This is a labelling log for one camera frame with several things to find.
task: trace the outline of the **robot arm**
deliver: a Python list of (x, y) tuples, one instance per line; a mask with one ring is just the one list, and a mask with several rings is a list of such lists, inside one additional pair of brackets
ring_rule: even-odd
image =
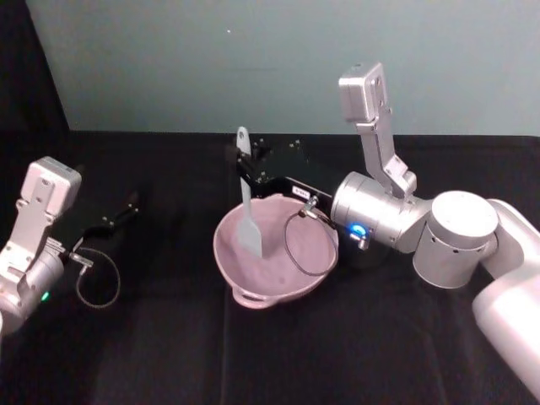
[(76, 170), (53, 158), (30, 164), (16, 202), (17, 219), (0, 252), (0, 339), (24, 324), (69, 260), (84, 269), (94, 265), (75, 253), (84, 239), (112, 235), (138, 213), (131, 201), (118, 215), (103, 217), (101, 223), (82, 229), (73, 226), (69, 214), (81, 181)]
[(439, 288), (466, 285), (483, 265), (494, 281), (472, 303), (478, 327), (540, 400), (540, 233), (499, 200), (463, 191), (431, 200), (413, 195), (416, 175), (394, 151), (380, 63), (354, 66), (339, 88), (371, 177), (351, 172), (336, 180), (331, 170), (315, 167), (300, 152), (292, 154), (295, 144), (287, 157), (278, 150), (259, 160), (238, 154), (240, 176), (258, 197), (281, 192), (305, 201), (305, 210), (316, 205), (360, 249), (377, 240), (414, 253), (417, 274)]
[(19, 214), (0, 252), (3, 336), (20, 328), (62, 276), (62, 244), (48, 235), (73, 205), (81, 180), (77, 171), (49, 157), (30, 165), (16, 203)]

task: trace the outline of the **bowl handle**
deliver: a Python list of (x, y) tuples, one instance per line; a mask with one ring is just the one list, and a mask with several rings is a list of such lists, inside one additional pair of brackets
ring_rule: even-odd
[(242, 289), (233, 288), (235, 301), (250, 310), (264, 310), (278, 303), (278, 300), (263, 295), (254, 295)]

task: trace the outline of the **black curtain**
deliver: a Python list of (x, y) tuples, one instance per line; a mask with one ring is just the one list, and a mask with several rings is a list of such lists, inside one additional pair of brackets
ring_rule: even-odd
[(0, 131), (68, 130), (26, 2), (0, 0)]

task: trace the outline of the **label sticker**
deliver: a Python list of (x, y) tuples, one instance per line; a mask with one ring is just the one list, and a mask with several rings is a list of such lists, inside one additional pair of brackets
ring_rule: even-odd
[(299, 188), (297, 186), (293, 186), (293, 194), (298, 196), (298, 197), (302, 197), (305, 200), (309, 200), (310, 197), (311, 197), (310, 192), (308, 192), (306, 190), (302, 190), (301, 188)]

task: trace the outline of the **cable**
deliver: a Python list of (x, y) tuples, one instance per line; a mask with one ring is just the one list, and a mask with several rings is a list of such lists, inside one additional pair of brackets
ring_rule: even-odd
[(113, 305), (116, 302), (116, 300), (118, 300), (118, 297), (120, 296), (120, 289), (121, 289), (120, 271), (118, 270), (118, 267), (116, 266), (114, 261), (102, 251), (92, 249), (91, 247), (79, 247), (78, 251), (89, 251), (89, 252), (96, 253), (98, 255), (103, 256), (112, 265), (112, 267), (115, 270), (116, 279), (118, 280), (118, 284), (116, 285), (116, 292), (115, 292), (114, 297), (112, 297), (109, 302), (106, 302), (104, 304), (93, 304), (89, 302), (87, 299), (85, 299), (83, 295), (81, 294), (81, 290), (80, 290), (81, 282), (83, 281), (83, 276), (86, 274), (86, 271), (88, 270), (88, 268), (86, 267), (83, 268), (83, 270), (78, 274), (77, 283), (75, 284), (75, 291), (77, 292), (77, 296), (83, 302), (83, 304), (95, 310), (104, 310), (105, 308), (108, 308), (109, 306)]
[(320, 272), (320, 273), (312, 273), (312, 272), (308, 272), (307, 270), (305, 270), (297, 261), (296, 259), (294, 259), (293, 257), (293, 254), (292, 252), (290, 251), (289, 249), (289, 243), (287, 242), (287, 229), (289, 228), (289, 224), (290, 222), (296, 218), (296, 217), (301, 217), (300, 216), (300, 212), (298, 213), (293, 213), (291, 216), (289, 216), (287, 218), (287, 220), (285, 221), (285, 226), (283, 227), (283, 240), (285, 242), (285, 251), (287, 252), (287, 255), (289, 256), (290, 260), (294, 263), (294, 265), (305, 275), (307, 276), (311, 276), (311, 277), (320, 277), (320, 276), (324, 276), (325, 274), (328, 274), (332, 271), (332, 269), (336, 266), (336, 263), (338, 262), (338, 255), (339, 255), (339, 248), (338, 248), (338, 244), (336, 243), (336, 241), (334, 240), (334, 237), (333, 235), (328, 231), (328, 228), (325, 226), (325, 224), (327, 224), (327, 219), (322, 217), (320, 214), (317, 214), (317, 219), (313, 219), (315, 221), (317, 221), (319, 224), (321, 224), (322, 228), (324, 229), (324, 231), (326, 232), (328, 238), (330, 238), (330, 241), (332, 242), (332, 245), (334, 247), (334, 250), (336, 252), (336, 257), (334, 259), (334, 261), (332, 262), (332, 265), (327, 269), (325, 270), (324, 272)]

